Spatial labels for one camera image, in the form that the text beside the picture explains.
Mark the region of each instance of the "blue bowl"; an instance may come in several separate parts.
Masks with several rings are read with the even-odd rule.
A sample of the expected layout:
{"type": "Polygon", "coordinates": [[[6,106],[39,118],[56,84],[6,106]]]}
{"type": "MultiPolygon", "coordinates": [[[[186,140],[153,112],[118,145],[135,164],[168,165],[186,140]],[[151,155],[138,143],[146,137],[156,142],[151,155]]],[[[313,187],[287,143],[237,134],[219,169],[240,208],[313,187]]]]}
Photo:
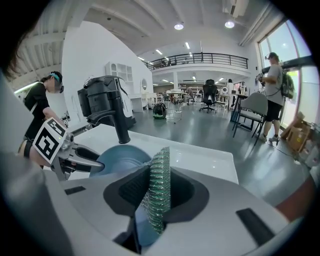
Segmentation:
{"type": "Polygon", "coordinates": [[[97,159],[104,164],[100,172],[91,172],[90,177],[118,173],[149,162],[151,157],[140,148],[132,145],[117,145],[107,149],[97,159]]]}

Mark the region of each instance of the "gray floor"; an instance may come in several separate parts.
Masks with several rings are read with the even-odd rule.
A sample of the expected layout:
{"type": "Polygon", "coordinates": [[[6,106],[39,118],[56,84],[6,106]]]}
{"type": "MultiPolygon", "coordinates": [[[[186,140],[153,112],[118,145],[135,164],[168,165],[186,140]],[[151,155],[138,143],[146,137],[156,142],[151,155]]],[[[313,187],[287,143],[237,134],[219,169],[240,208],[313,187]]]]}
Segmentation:
{"type": "MultiPolygon", "coordinates": [[[[231,113],[223,116],[222,112],[199,112],[200,106],[184,106],[182,119],[176,124],[154,119],[152,110],[134,113],[136,124],[130,130],[232,153],[239,184],[273,206],[286,199],[309,175],[301,165],[295,164],[291,156],[282,153],[291,155],[285,142],[280,142],[277,146],[282,152],[260,141],[253,147],[253,131],[238,128],[232,138],[233,123],[229,122],[231,113]]],[[[271,128],[269,135],[273,136],[273,132],[271,128]]]]}

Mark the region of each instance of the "ceiling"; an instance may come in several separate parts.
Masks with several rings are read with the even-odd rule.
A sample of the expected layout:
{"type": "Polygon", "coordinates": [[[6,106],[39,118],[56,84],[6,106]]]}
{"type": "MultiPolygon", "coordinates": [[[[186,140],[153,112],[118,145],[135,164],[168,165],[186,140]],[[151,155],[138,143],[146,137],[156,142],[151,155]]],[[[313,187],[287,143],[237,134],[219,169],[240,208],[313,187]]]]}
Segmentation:
{"type": "Polygon", "coordinates": [[[101,24],[139,56],[217,35],[239,42],[266,4],[266,0],[96,0],[84,19],[101,24]],[[227,29],[225,22],[230,20],[235,26],[227,29]],[[178,23],[184,29],[175,30],[178,23]]]}
{"type": "MultiPolygon", "coordinates": [[[[227,83],[228,79],[232,79],[234,83],[239,82],[246,78],[246,76],[234,74],[234,73],[228,73],[228,72],[220,72],[220,71],[181,71],[177,72],[178,82],[183,81],[192,81],[193,76],[195,76],[196,81],[206,81],[207,79],[213,79],[215,82],[218,81],[220,78],[223,78],[221,80],[222,83],[227,83]]],[[[159,75],[152,75],[153,83],[159,86],[168,85],[169,82],[163,81],[168,80],[169,82],[174,81],[174,74],[171,73],[165,73],[165,74],[159,74],[159,75]]]]}
{"type": "Polygon", "coordinates": [[[265,4],[266,0],[53,0],[19,48],[18,73],[9,82],[17,90],[61,71],[67,27],[83,20],[101,24],[138,56],[152,61],[160,57],[157,48],[171,56],[185,53],[184,42],[200,52],[200,41],[208,37],[239,41],[265,4]],[[225,28],[228,20],[235,21],[233,29],[225,28]],[[175,30],[177,23],[184,29],[175,30]]]}

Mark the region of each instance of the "woman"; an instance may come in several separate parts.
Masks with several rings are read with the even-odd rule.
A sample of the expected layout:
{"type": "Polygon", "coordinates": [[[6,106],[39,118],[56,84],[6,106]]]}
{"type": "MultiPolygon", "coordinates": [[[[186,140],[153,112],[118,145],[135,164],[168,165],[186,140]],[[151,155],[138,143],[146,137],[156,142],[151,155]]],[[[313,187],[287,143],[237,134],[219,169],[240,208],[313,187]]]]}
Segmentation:
{"type": "Polygon", "coordinates": [[[64,122],[50,108],[46,92],[62,93],[64,87],[62,85],[62,75],[58,71],[51,72],[47,77],[42,78],[36,83],[25,97],[24,105],[33,114],[33,120],[25,133],[24,141],[19,149],[19,154],[33,160],[41,166],[50,166],[45,159],[32,146],[38,131],[49,118],[54,118],[63,127],[66,128],[64,122]]]}

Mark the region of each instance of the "window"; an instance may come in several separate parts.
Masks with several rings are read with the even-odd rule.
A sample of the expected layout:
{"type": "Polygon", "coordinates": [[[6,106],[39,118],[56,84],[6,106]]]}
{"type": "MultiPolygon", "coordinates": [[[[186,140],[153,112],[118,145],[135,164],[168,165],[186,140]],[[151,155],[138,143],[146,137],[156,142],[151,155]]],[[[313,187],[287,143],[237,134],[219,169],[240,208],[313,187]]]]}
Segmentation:
{"type": "Polygon", "coordinates": [[[298,57],[293,38],[287,24],[283,23],[268,37],[270,51],[279,56],[280,62],[289,61],[298,57]]]}
{"type": "Polygon", "coordinates": [[[315,66],[304,66],[302,71],[302,84],[299,111],[310,123],[319,122],[320,84],[319,74],[315,66]]]}
{"type": "Polygon", "coordinates": [[[293,23],[290,20],[288,20],[286,23],[291,31],[291,34],[292,34],[293,40],[295,42],[299,57],[310,56],[311,52],[309,50],[309,47],[307,46],[302,35],[296,29],[295,25],[293,25],[293,23]]]}
{"type": "Polygon", "coordinates": [[[263,60],[262,63],[264,64],[263,66],[264,67],[269,67],[270,66],[269,60],[265,59],[265,56],[267,56],[270,53],[267,39],[264,39],[260,43],[260,51],[262,53],[261,57],[262,57],[262,60],[263,60]]]}
{"type": "Polygon", "coordinates": [[[263,68],[270,66],[268,60],[265,60],[270,52],[278,54],[280,62],[311,55],[305,40],[290,20],[261,41],[259,48],[263,68]]]}

